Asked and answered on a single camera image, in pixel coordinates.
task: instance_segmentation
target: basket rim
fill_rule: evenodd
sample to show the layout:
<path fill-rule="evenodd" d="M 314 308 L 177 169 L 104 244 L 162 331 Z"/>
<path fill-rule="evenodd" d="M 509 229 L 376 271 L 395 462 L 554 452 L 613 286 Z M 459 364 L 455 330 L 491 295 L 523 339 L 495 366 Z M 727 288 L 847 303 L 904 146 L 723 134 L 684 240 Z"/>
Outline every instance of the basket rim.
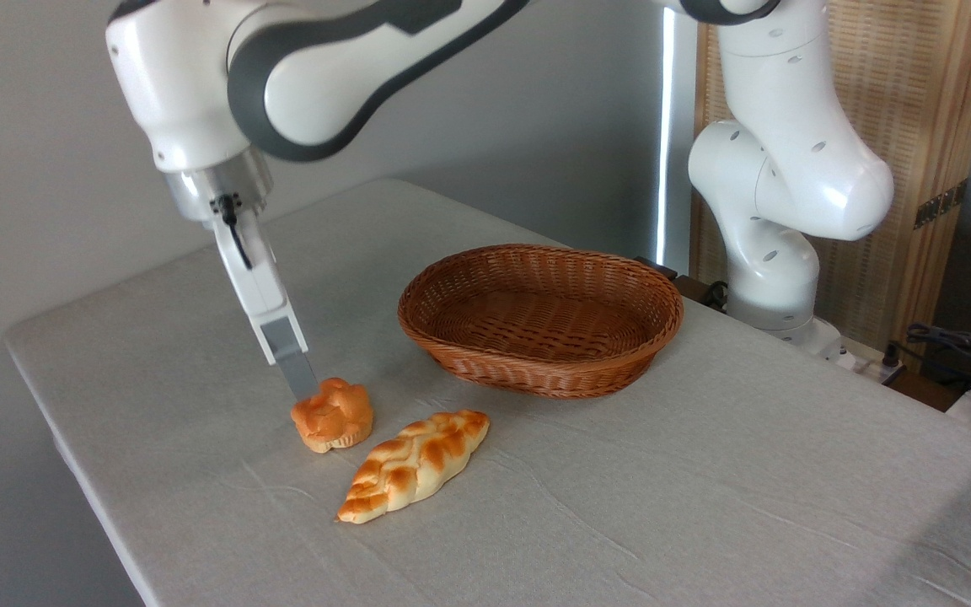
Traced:
<path fill-rule="evenodd" d="M 421 328 L 412 325 L 412 323 L 407 319 L 407 304 L 413 293 L 415 293 L 417 287 L 425 284 L 432 274 L 442 271 L 446 266 L 453 264 L 455 261 L 461 261 L 467 257 L 480 256 L 486 253 L 491 253 L 493 250 L 504 250 L 512 249 L 512 247 L 518 247 L 518 249 L 530 249 L 530 250 L 542 250 L 547 253 L 560 253 L 560 254 L 574 254 L 579 256 L 592 256 L 602 258 L 605 261 L 613 262 L 613 264 L 621 264 L 623 266 L 628 266 L 628 268 L 635 269 L 635 271 L 643 273 L 644 276 L 651 277 L 655 282 L 662 284 L 666 291 L 671 292 L 671 299 L 675 301 L 675 306 L 672 308 L 673 312 L 677 315 L 677 322 L 672 326 L 664 327 L 653 338 L 648 339 L 640 343 L 639 346 L 625 350 L 624 352 L 609 355 L 609 357 L 599 357 L 594 358 L 589 361 L 551 361 L 548 358 L 542 357 L 528 357 L 528 355 L 515 354 L 511 352 L 505 352 L 503 350 L 497 350 L 496 348 L 475 348 L 475 346 L 466 346 L 464 343 L 459 343 L 456 341 L 447 341 L 447 339 L 440 339 L 435 335 L 425 333 Z M 415 279 L 413 279 L 404 292 L 400 296 L 400 303 L 398 303 L 397 308 L 398 320 L 400 320 L 400 326 L 404 333 L 408 335 L 413 341 L 419 342 L 420 346 L 424 346 L 428 343 L 429 346 L 441 346 L 444 349 L 450 351 L 458 351 L 466 353 L 467 355 L 474 355 L 474 357 L 488 357 L 493 362 L 502 363 L 505 361 L 524 361 L 528 363 L 533 363 L 535 365 L 544 366 L 544 368 L 550 368 L 554 370 L 578 370 L 578 372 L 588 372 L 588 370 L 596 370 L 598 368 L 616 368 L 619 366 L 618 363 L 624 364 L 627 362 L 640 360 L 640 358 L 650 357 L 662 350 L 666 343 L 670 342 L 672 338 L 677 335 L 679 327 L 684 320 L 684 298 L 679 293 L 677 285 L 674 285 L 672 281 L 667 279 L 663 274 L 655 272 L 654 269 L 648 268 L 640 264 L 639 261 L 635 259 L 629 259 L 620 255 L 614 255 L 610 253 L 602 253 L 597 250 L 578 250 L 572 249 L 567 246 L 554 246 L 546 244 L 528 244 L 528 243 L 506 243 L 506 244 L 494 244 L 488 246 L 475 247 L 475 249 L 463 250 L 463 252 L 448 255 L 439 261 L 433 262 L 431 265 L 427 266 L 424 270 L 421 270 Z"/>

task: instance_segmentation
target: bread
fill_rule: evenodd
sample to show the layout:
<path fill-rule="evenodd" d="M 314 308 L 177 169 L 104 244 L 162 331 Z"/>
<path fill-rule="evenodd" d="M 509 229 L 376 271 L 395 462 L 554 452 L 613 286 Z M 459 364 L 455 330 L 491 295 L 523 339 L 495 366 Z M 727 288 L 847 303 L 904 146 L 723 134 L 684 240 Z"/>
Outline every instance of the bread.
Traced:
<path fill-rule="evenodd" d="M 358 445 L 373 431 L 366 388 L 338 377 L 321 381 L 319 395 L 294 405 L 290 417 L 305 446 L 319 454 Z"/>
<path fill-rule="evenodd" d="M 437 492 L 466 468 L 489 431 L 478 411 L 438 412 L 374 447 L 358 469 L 336 518 L 361 524 Z"/>

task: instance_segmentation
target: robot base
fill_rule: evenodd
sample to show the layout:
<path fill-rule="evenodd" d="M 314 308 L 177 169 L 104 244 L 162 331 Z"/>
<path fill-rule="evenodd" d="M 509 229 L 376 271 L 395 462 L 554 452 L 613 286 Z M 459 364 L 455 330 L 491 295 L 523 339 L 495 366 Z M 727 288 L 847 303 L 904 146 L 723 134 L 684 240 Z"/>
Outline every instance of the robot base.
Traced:
<path fill-rule="evenodd" d="M 804 350 L 816 357 L 824 358 L 843 368 L 852 368 L 852 356 L 845 350 L 841 343 L 841 333 L 834 326 L 822 319 L 814 318 L 801 326 L 786 328 L 786 330 L 767 330 L 767 335 L 772 335 L 792 343 L 793 346 Z"/>

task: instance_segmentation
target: brown woven basket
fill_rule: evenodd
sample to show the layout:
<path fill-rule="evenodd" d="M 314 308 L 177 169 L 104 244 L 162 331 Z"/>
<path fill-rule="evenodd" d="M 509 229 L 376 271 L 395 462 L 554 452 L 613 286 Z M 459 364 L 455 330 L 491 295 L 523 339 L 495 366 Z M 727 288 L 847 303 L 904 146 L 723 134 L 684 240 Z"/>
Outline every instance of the brown woven basket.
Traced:
<path fill-rule="evenodd" d="M 677 288 L 637 261 L 528 244 L 437 261 L 400 299 L 400 325 L 442 368 L 551 399 L 636 381 L 683 316 Z"/>

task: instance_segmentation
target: braided bread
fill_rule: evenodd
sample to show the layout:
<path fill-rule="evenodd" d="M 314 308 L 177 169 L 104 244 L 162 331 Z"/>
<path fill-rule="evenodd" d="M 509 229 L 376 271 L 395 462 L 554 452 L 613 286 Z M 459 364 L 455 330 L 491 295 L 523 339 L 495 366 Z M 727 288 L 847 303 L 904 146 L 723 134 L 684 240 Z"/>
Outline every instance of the braided bread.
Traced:
<path fill-rule="evenodd" d="M 336 518 L 361 524 L 437 492 L 467 465 L 489 431 L 478 411 L 438 412 L 404 427 L 366 457 Z"/>

